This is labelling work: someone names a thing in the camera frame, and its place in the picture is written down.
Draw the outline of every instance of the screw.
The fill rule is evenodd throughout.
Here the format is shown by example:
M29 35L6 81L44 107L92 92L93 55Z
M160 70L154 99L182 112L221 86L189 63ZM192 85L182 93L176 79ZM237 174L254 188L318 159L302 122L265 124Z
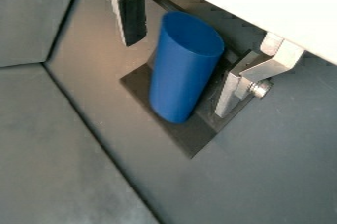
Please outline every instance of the screw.
M254 94L257 98L261 99L266 95L272 86L273 83L268 79L264 79L258 83L252 83L249 91Z

